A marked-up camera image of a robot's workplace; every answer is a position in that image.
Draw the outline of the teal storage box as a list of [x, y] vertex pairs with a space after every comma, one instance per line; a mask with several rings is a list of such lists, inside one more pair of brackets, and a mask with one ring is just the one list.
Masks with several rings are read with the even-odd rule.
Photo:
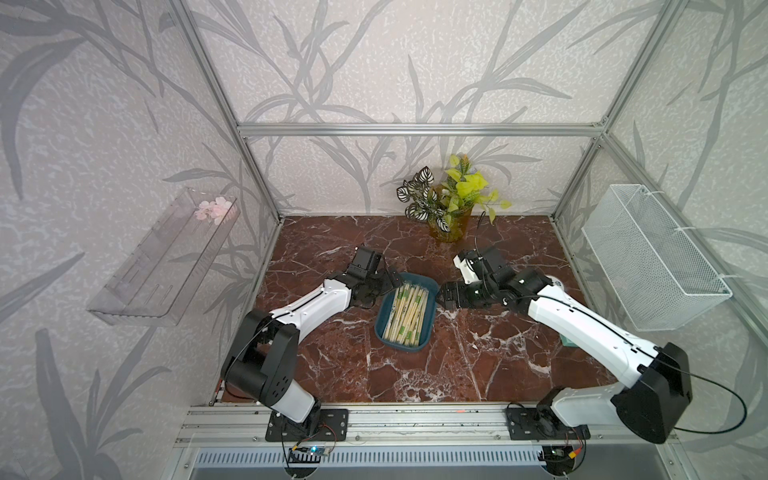
[[430, 277], [403, 272], [402, 285], [387, 294], [374, 326], [385, 345], [405, 352], [419, 352], [431, 338], [437, 311], [439, 285]]

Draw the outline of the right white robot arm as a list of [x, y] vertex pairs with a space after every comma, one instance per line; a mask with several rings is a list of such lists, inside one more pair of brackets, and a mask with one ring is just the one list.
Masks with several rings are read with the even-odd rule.
[[466, 265], [460, 270], [463, 280], [438, 291], [444, 309], [501, 305], [527, 315], [568, 338], [613, 375], [614, 383], [603, 387], [554, 389], [537, 406], [541, 417], [565, 427], [622, 425], [649, 443], [666, 442], [692, 401], [688, 357], [680, 347], [659, 347], [612, 325], [536, 269], [502, 282]]

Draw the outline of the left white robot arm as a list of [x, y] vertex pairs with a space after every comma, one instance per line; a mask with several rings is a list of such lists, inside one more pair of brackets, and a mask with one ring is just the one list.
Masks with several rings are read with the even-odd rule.
[[352, 307], [372, 307], [403, 284], [394, 269], [365, 270], [350, 265], [284, 307], [254, 309], [244, 318], [225, 357], [225, 387], [270, 408], [299, 430], [313, 432], [321, 402], [294, 379], [300, 343], [325, 321]]

